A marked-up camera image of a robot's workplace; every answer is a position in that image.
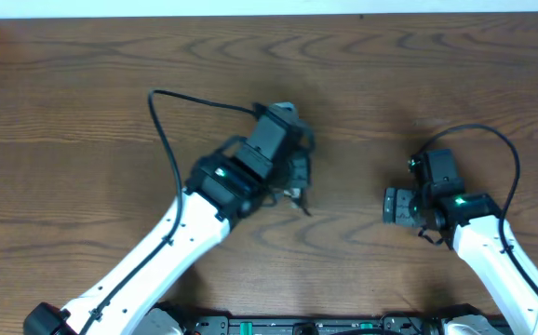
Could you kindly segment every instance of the wooden table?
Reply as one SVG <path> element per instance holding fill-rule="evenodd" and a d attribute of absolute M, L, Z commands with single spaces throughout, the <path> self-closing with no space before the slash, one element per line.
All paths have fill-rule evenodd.
<path fill-rule="evenodd" d="M 498 310 L 456 254 L 381 224 L 383 190 L 446 127 L 513 140 L 509 212 L 538 266 L 538 14 L 0 20 L 0 333 L 63 306 L 157 223 L 174 185 L 150 87 L 249 106 L 292 101 L 315 130 L 306 218 L 286 204 L 242 221 L 168 293 L 234 315 L 370 315 L 468 302 Z M 246 115 L 159 98 L 185 178 Z M 501 204 L 509 151 L 470 131 L 469 190 Z"/>

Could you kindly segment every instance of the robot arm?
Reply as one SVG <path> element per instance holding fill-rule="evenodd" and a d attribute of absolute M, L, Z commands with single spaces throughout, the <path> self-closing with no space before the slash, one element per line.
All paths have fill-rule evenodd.
<path fill-rule="evenodd" d="M 77 334 L 97 306 L 132 269 L 149 255 L 171 229 L 177 202 L 156 227 L 93 288 L 66 303 L 66 324 Z M 89 329 L 88 334 L 130 334 L 141 319 L 178 278 L 204 253 L 217 246 L 230 232 L 227 219 L 218 220 L 217 209 L 198 193 L 183 195 L 182 224 L 172 238 L 114 296 Z"/>
<path fill-rule="evenodd" d="M 385 192 L 383 220 L 406 227 L 439 231 L 443 242 L 476 272 L 517 335 L 538 334 L 538 295 L 508 257 L 499 236 L 501 210 L 487 194 L 467 194 L 451 151 L 436 150 L 413 156 L 410 171 L 417 190 L 389 188 Z M 538 288 L 538 269 L 518 244 L 509 223 L 504 238 L 511 253 Z M 443 334 L 487 333 L 484 322 L 466 324 L 454 315 L 441 323 Z"/>
<path fill-rule="evenodd" d="M 267 196 L 289 194 L 303 208 L 312 131 L 291 103 L 255 109 L 261 117 L 248 139 L 233 137 L 195 164 L 180 195 L 180 222 L 174 222 L 179 208 L 174 201 L 153 231 L 93 288 L 61 310 L 40 303 L 25 319 L 24 334 L 130 334 L 181 274 Z M 304 138 L 307 147 L 301 145 Z M 237 143 L 233 156 L 223 153 Z"/>
<path fill-rule="evenodd" d="M 497 224 L 498 218 L 489 215 L 458 226 L 453 250 L 482 280 L 514 333 L 538 334 L 538 296 L 506 256 Z M 519 245 L 507 221 L 504 233 L 513 254 L 538 287 L 538 269 Z"/>

